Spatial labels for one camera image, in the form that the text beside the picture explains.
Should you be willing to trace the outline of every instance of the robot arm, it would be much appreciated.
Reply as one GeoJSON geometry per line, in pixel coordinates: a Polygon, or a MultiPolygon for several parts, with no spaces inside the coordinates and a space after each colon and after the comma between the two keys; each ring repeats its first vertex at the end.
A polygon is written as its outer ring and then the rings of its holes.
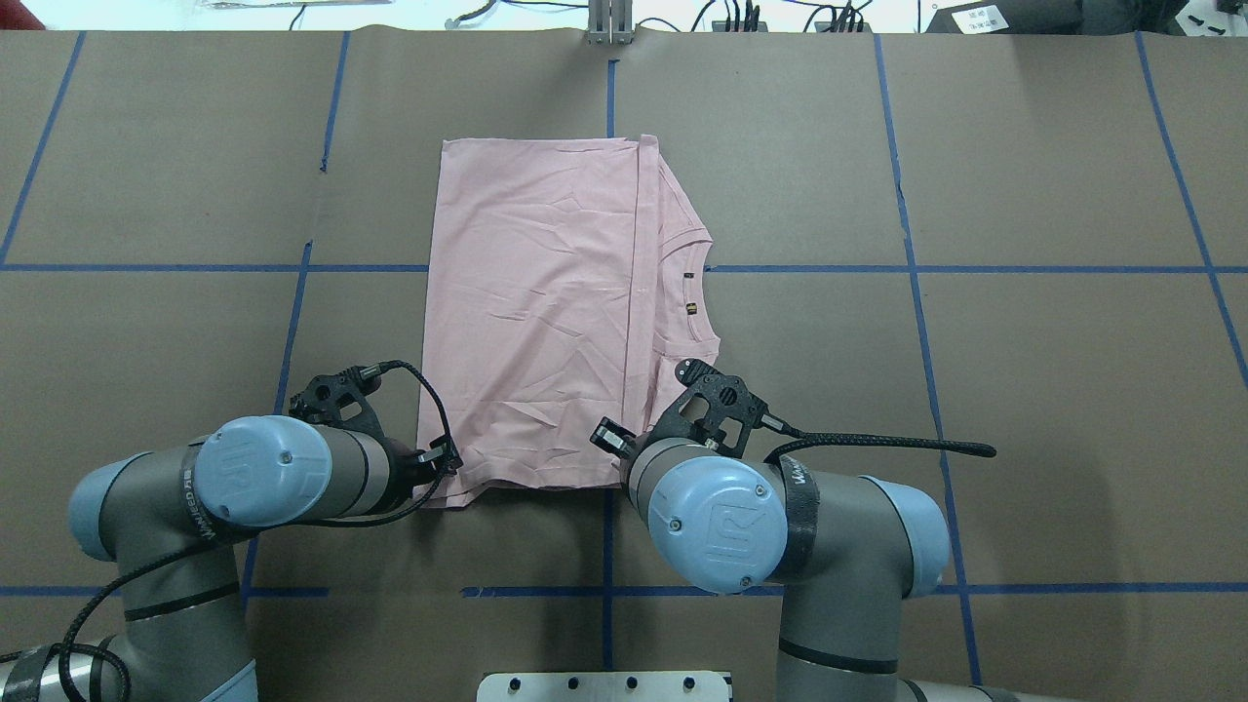
{"type": "Polygon", "coordinates": [[[922,491],[869,476],[810,471],[782,450],[743,461],[749,432],[789,445],[916,446],[992,456],[983,445],[806,435],[770,415],[734,376],[696,360],[688,390],[643,436],[604,418],[592,441],[620,457],[629,500],[664,560],[691,583],[735,593],[786,585],[776,663],[779,702],[1042,702],[896,676],[901,602],[930,595],[950,558],[940,507],[922,491]],[[705,415],[688,417],[701,401],[705,415]],[[740,425],[729,442],[723,426],[740,425]]]}
{"type": "MultiPolygon", "coordinates": [[[[120,657],[125,673],[99,656],[61,656],[79,697],[120,700],[125,675],[132,702],[257,698],[231,547],[267,528],[393,510],[413,486],[459,466],[449,432],[423,453],[382,433],[364,396],[381,373],[399,366],[406,363],[318,376],[291,401],[291,413],[307,421],[242,417],[81,481],[70,500],[70,530],[82,550],[116,561],[122,573],[151,572],[121,587],[125,633],[101,645],[120,657]],[[351,405],[361,412],[343,420],[341,411],[351,405]]],[[[57,678],[59,662],[45,647],[0,665],[4,700],[20,691],[35,700],[75,700],[57,678]]]]}

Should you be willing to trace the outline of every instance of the pink shirt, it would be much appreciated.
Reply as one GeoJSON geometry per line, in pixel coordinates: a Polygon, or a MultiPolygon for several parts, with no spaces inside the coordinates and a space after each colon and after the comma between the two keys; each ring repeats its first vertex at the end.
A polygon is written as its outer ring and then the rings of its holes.
{"type": "MultiPolygon", "coordinates": [[[[618,485],[598,421],[653,425],[683,390],[676,362],[719,352],[710,246],[653,136],[444,142],[422,371],[464,466],[429,506],[618,485]]],[[[439,433],[422,402],[421,445],[439,433]]]]}

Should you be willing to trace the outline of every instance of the pink fabric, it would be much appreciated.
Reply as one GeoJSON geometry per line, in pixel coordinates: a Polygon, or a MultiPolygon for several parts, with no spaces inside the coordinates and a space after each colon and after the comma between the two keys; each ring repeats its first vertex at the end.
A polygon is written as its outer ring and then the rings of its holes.
{"type": "MultiPolygon", "coordinates": [[[[618,485],[598,421],[653,425],[683,390],[675,363],[719,352],[710,246],[653,136],[444,142],[422,370],[464,466],[429,505],[618,485]]],[[[421,445],[439,432],[423,401],[421,445]]]]}

